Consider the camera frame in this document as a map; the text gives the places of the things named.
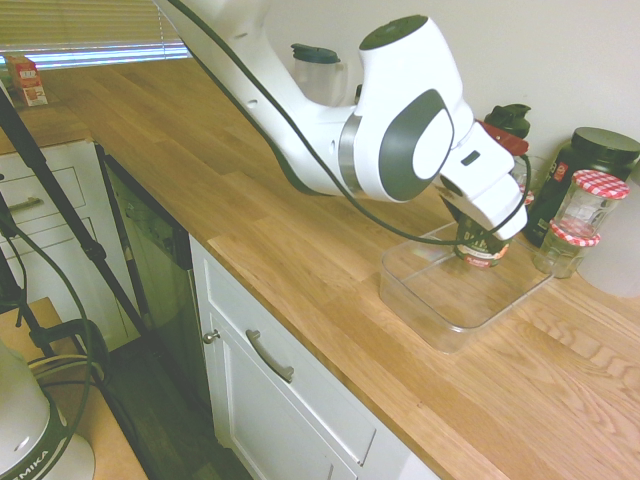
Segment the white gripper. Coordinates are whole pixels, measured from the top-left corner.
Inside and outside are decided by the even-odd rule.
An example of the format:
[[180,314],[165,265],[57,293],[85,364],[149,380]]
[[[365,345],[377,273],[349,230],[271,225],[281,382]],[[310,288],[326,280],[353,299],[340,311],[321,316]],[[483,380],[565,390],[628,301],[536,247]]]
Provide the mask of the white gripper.
[[481,227],[484,230],[492,230],[515,212],[515,215],[494,233],[500,240],[509,240],[527,223],[526,208],[524,205],[519,206],[522,192],[510,174],[503,176],[475,199],[460,195],[460,189],[453,182],[439,175],[438,193],[463,231],[477,234]]

